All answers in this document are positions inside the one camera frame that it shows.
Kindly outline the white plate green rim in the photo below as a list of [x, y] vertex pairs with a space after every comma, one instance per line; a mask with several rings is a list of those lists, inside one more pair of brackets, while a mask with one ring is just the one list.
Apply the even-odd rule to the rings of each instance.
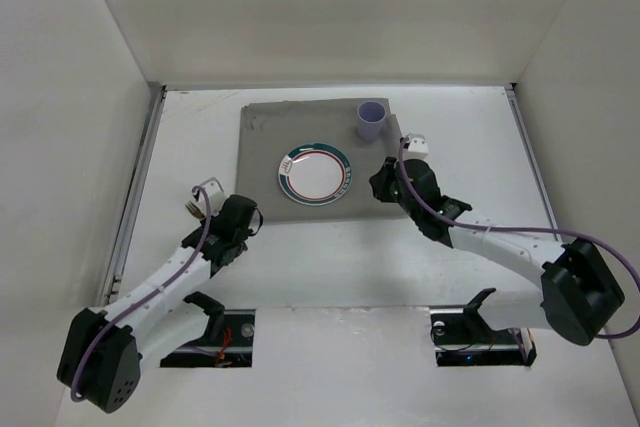
[[310, 207], [336, 202], [348, 191], [353, 169], [338, 148], [314, 142], [290, 150], [281, 160], [277, 180], [292, 201]]

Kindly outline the lilac plastic cup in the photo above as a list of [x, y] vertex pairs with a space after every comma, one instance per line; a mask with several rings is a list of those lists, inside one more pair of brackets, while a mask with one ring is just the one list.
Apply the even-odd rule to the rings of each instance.
[[357, 131], [364, 142], [374, 142], [386, 122], [386, 109], [379, 102], [367, 101], [357, 108]]

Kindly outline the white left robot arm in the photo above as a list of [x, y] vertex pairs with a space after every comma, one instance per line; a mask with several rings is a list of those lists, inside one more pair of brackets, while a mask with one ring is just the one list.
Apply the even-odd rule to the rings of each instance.
[[246, 251], [263, 216], [244, 196], [210, 197], [201, 187], [193, 194], [200, 225], [169, 259], [114, 303], [73, 317], [56, 373], [72, 401], [113, 413], [131, 397], [142, 373], [175, 350], [187, 348], [224, 364], [227, 349], [243, 337], [226, 322], [225, 306], [200, 288]]

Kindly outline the brown wooden fork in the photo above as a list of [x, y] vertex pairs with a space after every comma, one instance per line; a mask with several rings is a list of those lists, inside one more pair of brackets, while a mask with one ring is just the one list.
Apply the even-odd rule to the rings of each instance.
[[199, 209], [199, 207], [194, 204], [193, 202], [189, 201], [185, 204], [185, 208], [187, 209], [187, 211], [189, 212], [189, 214], [194, 217], [195, 219], [201, 221], [202, 219], [205, 218], [205, 215], [203, 214], [203, 212]]

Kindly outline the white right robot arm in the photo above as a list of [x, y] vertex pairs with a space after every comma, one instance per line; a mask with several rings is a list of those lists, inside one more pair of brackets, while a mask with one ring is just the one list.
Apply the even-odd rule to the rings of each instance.
[[525, 278], [545, 324], [565, 340], [590, 344], [624, 303], [624, 294], [591, 240], [571, 243], [499, 227], [471, 205], [443, 195], [435, 173], [418, 159], [385, 159], [369, 179], [373, 197], [401, 207], [428, 239], [476, 254]]

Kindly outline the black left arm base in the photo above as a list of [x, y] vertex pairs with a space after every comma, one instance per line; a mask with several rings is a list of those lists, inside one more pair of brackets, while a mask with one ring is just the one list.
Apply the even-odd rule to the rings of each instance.
[[161, 368], [250, 368], [255, 334], [254, 310], [228, 310], [202, 292], [186, 297], [208, 317], [204, 333], [160, 362]]

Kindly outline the grey cloth placemat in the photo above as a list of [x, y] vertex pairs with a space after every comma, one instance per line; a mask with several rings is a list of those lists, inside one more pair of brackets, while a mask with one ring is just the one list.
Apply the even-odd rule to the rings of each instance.
[[400, 218], [370, 178], [396, 154], [400, 127], [387, 99], [381, 134], [358, 134], [363, 98], [252, 103], [240, 115], [236, 192], [268, 223]]

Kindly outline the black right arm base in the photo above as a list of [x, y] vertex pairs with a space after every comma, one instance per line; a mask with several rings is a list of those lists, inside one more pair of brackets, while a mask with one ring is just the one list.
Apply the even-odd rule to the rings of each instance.
[[430, 309], [429, 335], [438, 367], [533, 365], [537, 349], [528, 329], [494, 330], [480, 313], [495, 292], [495, 288], [483, 289], [466, 304]]

